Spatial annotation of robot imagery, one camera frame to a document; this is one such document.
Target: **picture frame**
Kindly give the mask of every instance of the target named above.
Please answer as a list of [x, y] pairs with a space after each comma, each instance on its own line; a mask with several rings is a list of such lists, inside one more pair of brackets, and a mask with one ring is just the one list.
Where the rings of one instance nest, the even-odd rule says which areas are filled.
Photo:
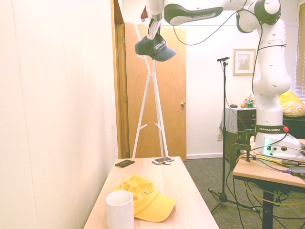
[[233, 75], [253, 75], [255, 49], [234, 49]]

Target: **yellow pillow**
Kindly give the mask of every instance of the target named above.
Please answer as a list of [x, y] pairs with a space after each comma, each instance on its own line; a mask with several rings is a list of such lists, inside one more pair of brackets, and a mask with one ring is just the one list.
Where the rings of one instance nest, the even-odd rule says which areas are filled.
[[287, 117], [305, 116], [305, 105], [302, 100], [293, 92], [287, 91], [279, 95], [281, 105], [284, 110], [284, 115]]

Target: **cap brim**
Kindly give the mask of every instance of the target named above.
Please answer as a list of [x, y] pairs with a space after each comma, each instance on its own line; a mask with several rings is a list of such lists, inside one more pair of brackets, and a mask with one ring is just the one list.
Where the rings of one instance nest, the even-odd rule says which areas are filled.
[[169, 47], [167, 47], [164, 51], [159, 52], [157, 54], [154, 55], [149, 55], [150, 57], [152, 57], [154, 60], [156, 61], [167, 61], [170, 58], [174, 57], [177, 54], [177, 52]]
[[147, 208], [134, 217], [149, 222], [162, 222], [170, 215], [176, 202], [173, 198], [159, 194]]

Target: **black table leg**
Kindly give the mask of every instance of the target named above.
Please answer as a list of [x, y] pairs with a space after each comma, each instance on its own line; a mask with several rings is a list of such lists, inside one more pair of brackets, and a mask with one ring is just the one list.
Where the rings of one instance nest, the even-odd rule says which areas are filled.
[[[273, 201], [274, 200], [274, 195], [269, 193], [269, 192], [265, 192], [264, 191], [264, 195], [263, 195], [264, 199]], [[273, 228], [273, 205], [272, 203], [269, 203], [267, 201], [263, 201], [263, 229], [272, 229]]]

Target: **window blind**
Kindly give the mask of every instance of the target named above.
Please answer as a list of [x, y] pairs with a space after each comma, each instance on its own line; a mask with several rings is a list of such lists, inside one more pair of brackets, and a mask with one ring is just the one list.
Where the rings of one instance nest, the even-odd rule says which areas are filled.
[[296, 64], [295, 94], [305, 103], [305, 4], [300, 6], [299, 47]]

